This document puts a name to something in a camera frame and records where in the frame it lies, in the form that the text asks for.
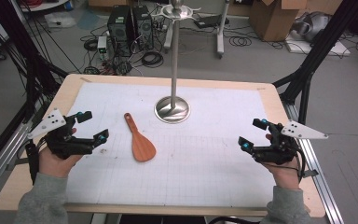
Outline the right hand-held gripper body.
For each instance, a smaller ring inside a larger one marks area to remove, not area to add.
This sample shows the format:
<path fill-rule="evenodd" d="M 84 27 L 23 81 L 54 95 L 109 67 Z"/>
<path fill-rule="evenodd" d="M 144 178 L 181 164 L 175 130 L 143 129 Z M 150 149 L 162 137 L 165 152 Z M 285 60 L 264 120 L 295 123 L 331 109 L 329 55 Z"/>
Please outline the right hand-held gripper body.
<path fill-rule="evenodd" d="M 288 120 L 285 125 L 274 124 L 269 133 L 271 134 L 269 146 L 254 147 L 254 153 L 251 156 L 257 162 L 273 162 L 281 165 L 291 161 L 297 155 L 299 151 L 297 139 L 328 138 L 326 133 L 316 131 L 294 120 Z"/>

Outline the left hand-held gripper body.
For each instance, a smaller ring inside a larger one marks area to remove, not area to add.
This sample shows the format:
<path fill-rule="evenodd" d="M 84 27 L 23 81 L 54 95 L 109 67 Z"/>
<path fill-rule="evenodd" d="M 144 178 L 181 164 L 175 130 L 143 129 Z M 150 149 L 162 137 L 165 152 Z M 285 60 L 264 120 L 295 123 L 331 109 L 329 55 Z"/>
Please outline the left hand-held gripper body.
<path fill-rule="evenodd" d="M 94 149 L 90 143 L 92 139 L 76 138 L 73 136 L 74 125 L 68 125 L 65 117 L 58 108 L 51 110 L 28 134 L 29 139 L 44 135 L 51 152 L 61 159 L 72 155 L 91 154 Z"/>

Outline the wooden rice spatula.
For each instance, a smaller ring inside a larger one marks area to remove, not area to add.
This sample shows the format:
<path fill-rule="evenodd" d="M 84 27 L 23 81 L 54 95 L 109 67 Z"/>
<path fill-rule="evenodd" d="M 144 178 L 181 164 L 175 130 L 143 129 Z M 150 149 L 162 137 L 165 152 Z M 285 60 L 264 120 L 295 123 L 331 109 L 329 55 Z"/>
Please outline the wooden rice spatula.
<path fill-rule="evenodd" d="M 138 162 L 152 160 L 157 154 L 154 145 L 138 131 L 130 113 L 126 113 L 124 115 L 124 119 L 126 120 L 132 134 L 131 148 L 134 159 Z"/>

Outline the metal utensil stand with hooks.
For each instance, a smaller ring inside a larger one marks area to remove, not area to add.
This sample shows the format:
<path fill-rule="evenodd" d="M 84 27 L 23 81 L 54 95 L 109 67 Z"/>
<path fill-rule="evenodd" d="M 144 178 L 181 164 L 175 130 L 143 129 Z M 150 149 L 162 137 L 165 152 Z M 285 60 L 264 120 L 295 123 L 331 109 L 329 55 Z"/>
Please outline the metal utensil stand with hooks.
<path fill-rule="evenodd" d="M 193 9 L 184 5 L 184 0 L 171 0 L 169 5 L 163 6 L 158 17 L 172 21 L 172 81 L 171 95 L 161 98 L 154 108 L 155 115 L 163 122 L 176 124 L 185 121 L 190 115 L 189 103 L 177 95 L 177 73 L 179 54 L 180 22 L 192 19 Z"/>

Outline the person's left hand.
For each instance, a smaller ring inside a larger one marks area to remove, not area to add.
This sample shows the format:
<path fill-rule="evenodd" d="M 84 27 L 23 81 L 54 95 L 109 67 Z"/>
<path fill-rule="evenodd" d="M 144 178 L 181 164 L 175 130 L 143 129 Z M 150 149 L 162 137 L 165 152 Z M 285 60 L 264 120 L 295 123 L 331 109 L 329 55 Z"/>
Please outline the person's left hand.
<path fill-rule="evenodd" d="M 82 155 L 72 155 L 63 160 L 45 147 L 39 152 L 39 172 L 44 175 L 66 178 L 81 159 Z"/>

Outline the person's right hand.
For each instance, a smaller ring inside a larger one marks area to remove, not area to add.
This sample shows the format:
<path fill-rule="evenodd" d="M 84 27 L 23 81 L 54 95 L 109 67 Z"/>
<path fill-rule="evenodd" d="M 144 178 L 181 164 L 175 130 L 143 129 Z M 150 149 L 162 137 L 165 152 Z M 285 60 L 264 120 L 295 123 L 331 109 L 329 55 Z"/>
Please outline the person's right hand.
<path fill-rule="evenodd" d="M 291 161 L 281 165 L 273 162 L 262 162 L 262 165 L 272 173 L 278 187 L 299 189 L 297 158 L 293 158 Z"/>

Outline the small white power box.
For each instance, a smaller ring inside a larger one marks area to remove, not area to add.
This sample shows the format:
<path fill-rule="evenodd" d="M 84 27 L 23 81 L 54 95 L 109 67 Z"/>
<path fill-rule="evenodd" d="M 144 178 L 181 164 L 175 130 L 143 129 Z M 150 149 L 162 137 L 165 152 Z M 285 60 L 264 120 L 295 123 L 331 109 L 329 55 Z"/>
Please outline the small white power box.
<path fill-rule="evenodd" d="M 107 52 L 107 37 L 106 36 L 98 37 L 97 50 L 101 54 L 105 54 Z"/>

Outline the white flat board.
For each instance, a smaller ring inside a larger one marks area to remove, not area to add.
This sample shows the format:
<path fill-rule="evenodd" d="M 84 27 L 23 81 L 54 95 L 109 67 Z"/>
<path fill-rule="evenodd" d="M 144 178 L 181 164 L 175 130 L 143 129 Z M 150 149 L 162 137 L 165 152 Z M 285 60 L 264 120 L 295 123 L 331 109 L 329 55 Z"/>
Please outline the white flat board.
<path fill-rule="evenodd" d="M 337 41 L 332 47 L 325 45 L 317 47 L 316 45 L 312 46 L 310 42 L 299 35 L 290 34 L 284 40 L 284 44 L 290 53 L 309 54 L 314 49 L 321 49 L 328 50 L 329 56 L 348 57 L 351 55 L 351 52 L 340 41 Z"/>

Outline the large cardboard box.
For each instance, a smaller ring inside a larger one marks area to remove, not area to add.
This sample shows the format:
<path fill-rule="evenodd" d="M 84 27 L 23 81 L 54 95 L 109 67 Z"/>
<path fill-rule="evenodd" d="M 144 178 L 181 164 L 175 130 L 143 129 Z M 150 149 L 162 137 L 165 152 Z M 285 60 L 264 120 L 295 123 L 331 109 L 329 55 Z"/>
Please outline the large cardboard box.
<path fill-rule="evenodd" d="M 295 18 L 304 12 L 333 15 L 343 0 L 254 0 L 249 23 L 268 42 L 284 41 Z"/>

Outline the grey vacuum cleaner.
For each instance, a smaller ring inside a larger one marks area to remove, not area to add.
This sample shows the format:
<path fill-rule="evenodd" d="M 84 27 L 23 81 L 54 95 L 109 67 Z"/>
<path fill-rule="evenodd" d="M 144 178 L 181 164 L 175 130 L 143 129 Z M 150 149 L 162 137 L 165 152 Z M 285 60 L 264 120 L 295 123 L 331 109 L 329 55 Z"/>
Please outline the grey vacuum cleaner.
<path fill-rule="evenodd" d="M 296 18 L 291 30 L 302 36 L 306 41 L 313 39 L 327 26 L 331 16 L 320 11 L 305 12 Z"/>

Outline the black flat device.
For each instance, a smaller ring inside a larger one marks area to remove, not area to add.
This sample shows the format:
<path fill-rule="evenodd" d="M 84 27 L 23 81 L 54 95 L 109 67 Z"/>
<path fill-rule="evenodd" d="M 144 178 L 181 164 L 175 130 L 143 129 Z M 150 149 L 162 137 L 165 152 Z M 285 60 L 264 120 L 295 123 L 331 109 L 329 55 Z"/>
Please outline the black flat device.
<path fill-rule="evenodd" d="M 214 15 L 214 16 L 198 18 L 194 21 L 194 23 L 200 29 L 211 28 L 211 27 L 218 28 L 221 25 L 221 21 L 222 21 L 221 15 Z"/>

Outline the white round table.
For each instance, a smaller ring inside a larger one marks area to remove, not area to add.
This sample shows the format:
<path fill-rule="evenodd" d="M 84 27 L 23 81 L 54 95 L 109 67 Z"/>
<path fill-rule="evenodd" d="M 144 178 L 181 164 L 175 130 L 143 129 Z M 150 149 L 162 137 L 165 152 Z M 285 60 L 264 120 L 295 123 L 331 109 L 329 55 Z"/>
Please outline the white round table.
<path fill-rule="evenodd" d="M 23 12 L 36 12 L 63 6 L 69 0 L 16 0 Z"/>

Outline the aluminium rail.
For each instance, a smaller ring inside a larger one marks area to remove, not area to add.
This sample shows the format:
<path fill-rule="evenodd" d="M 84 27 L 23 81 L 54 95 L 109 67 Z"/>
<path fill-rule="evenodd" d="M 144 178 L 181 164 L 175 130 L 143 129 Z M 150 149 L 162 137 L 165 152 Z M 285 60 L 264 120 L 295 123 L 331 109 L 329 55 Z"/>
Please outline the aluminium rail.
<path fill-rule="evenodd" d="M 3 141 L 0 151 L 0 177 L 11 164 L 21 145 L 27 140 L 27 134 L 32 129 L 32 123 L 21 123 L 8 134 L 8 139 Z"/>
<path fill-rule="evenodd" d="M 334 196 L 328 186 L 324 177 L 323 170 L 314 152 L 314 148 L 308 139 L 300 139 L 299 145 L 302 147 L 307 165 L 311 170 L 316 170 L 319 174 L 312 178 L 315 188 L 317 189 L 318 196 L 324 207 L 324 214 L 329 220 L 330 224 L 344 224 L 342 215 L 339 212 Z"/>

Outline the black metal frame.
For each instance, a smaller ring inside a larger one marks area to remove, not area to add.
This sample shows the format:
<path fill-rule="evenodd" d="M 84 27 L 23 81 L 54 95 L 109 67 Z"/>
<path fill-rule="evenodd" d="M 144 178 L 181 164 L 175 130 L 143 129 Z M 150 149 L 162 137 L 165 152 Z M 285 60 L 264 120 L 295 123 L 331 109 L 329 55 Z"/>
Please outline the black metal frame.
<path fill-rule="evenodd" d="M 356 18 L 358 18 L 358 0 L 342 0 L 303 63 L 294 73 L 273 82 L 275 88 L 287 84 L 285 91 L 280 94 L 283 105 L 294 106 L 297 96 L 301 95 L 296 118 L 299 123 L 306 123 L 310 84 L 314 73 Z"/>
<path fill-rule="evenodd" d="M 65 78 L 68 73 L 45 59 L 26 31 L 10 0 L 0 0 L 0 25 L 15 46 L 17 53 L 0 35 L 0 43 L 9 54 L 20 75 L 26 78 L 26 101 L 0 135 L 0 152 L 8 138 L 23 120 L 28 121 L 34 114 L 35 103 L 42 96 L 52 97 L 61 84 L 53 74 Z"/>

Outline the white metal stand frame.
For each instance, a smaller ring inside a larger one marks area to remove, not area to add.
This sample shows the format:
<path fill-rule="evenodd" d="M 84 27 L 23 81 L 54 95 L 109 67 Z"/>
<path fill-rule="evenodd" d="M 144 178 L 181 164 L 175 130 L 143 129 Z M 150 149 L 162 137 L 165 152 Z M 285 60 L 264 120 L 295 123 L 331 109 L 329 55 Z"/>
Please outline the white metal stand frame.
<path fill-rule="evenodd" d="M 229 0 L 224 0 L 224 2 L 223 12 L 220 16 L 220 24 L 218 25 L 216 34 L 216 51 L 219 58 L 222 58 L 225 52 L 224 28 L 229 7 Z M 173 57 L 178 55 L 180 21 L 187 19 L 194 20 L 193 14 L 195 11 L 199 11 L 199 9 L 185 6 L 184 0 L 170 0 L 170 3 L 163 6 L 158 13 L 159 16 L 172 21 L 168 27 L 164 48 L 166 50 L 171 49 Z"/>

